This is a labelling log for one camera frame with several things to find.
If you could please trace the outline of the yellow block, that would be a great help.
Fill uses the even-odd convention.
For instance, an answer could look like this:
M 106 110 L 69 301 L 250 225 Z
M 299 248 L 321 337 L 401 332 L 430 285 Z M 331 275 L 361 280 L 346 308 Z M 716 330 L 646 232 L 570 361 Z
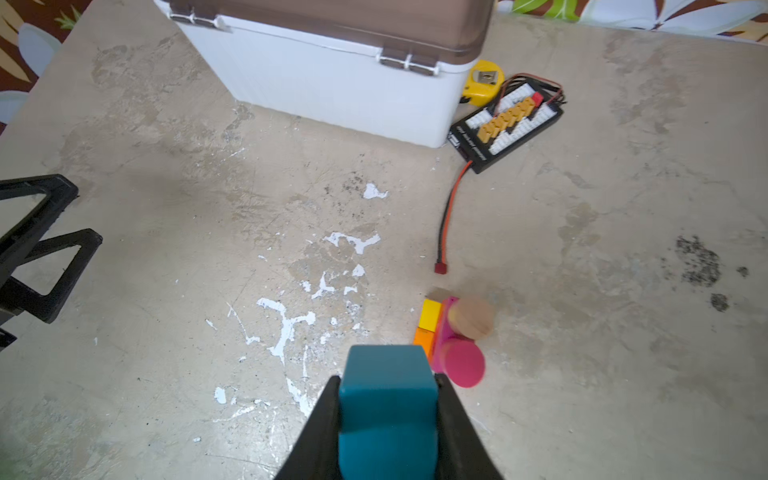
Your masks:
M 418 322 L 418 327 L 422 330 L 435 333 L 438 329 L 442 303 L 425 298 Z

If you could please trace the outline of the magenta cylinder block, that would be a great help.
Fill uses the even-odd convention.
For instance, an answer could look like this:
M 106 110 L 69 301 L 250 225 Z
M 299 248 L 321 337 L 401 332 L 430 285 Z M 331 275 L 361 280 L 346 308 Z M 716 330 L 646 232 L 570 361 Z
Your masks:
M 485 375 L 485 356 L 475 342 L 450 339 L 439 351 L 442 372 L 457 386 L 473 388 Z

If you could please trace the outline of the teal rectangular block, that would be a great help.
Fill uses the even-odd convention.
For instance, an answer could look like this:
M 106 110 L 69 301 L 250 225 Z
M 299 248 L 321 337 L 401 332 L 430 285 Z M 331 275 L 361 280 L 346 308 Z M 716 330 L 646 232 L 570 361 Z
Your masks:
M 432 479 L 438 387 L 416 345 L 354 345 L 339 388 L 345 479 Z

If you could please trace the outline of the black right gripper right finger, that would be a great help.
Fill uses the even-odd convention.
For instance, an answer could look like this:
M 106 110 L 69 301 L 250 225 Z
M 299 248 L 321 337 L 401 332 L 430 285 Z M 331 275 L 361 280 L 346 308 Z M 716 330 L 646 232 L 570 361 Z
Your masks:
M 483 446 L 453 384 L 442 373 L 438 387 L 438 458 L 436 479 L 502 480 L 503 476 Z

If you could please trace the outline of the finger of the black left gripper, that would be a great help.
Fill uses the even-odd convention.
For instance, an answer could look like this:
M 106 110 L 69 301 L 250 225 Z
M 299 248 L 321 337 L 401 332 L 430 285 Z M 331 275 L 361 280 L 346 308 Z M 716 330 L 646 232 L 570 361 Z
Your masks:
M 39 241 L 21 261 L 21 265 L 70 247 L 78 247 L 79 250 L 46 295 L 40 294 L 14 277 L 6 280 L 1 285 L 1 322 L 4 323 L 7 318 L 22 312 L 28 312 L 45 323 L 52 323 L 102 241 L 103 237 L 92 229 Z
M 79 193 L 61 174 L 1 181 L 1 200 L 42 195 L 38 204 L 1 237 L 1 281 L 5 282 Z

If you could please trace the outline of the orange block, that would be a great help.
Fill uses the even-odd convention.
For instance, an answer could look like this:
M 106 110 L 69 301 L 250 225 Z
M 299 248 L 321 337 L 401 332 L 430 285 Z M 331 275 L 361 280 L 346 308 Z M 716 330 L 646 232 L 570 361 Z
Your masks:
M 413 344 L 420 346 L 426 355 L 427 361 L 431 362 L 435 342 L 435 333 L 433 331 L 418 327 L 414 333 Z

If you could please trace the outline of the natural wood cylinder block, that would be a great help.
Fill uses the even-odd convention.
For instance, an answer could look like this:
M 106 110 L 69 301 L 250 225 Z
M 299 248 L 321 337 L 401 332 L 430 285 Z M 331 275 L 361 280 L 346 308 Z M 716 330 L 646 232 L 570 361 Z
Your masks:
M 480 298 L 462 297 L 449 308 L 447 319 L 455 333 L 472 340 L 480 340 L 492 333 L 495 310 Z

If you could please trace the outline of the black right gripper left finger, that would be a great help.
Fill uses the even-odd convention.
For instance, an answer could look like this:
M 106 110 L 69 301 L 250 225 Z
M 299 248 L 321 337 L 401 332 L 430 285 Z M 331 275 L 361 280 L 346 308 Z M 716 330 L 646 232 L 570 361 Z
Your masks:
M 275 480 L 341 479 L 339 428 L 341 377 L 331 376 Z

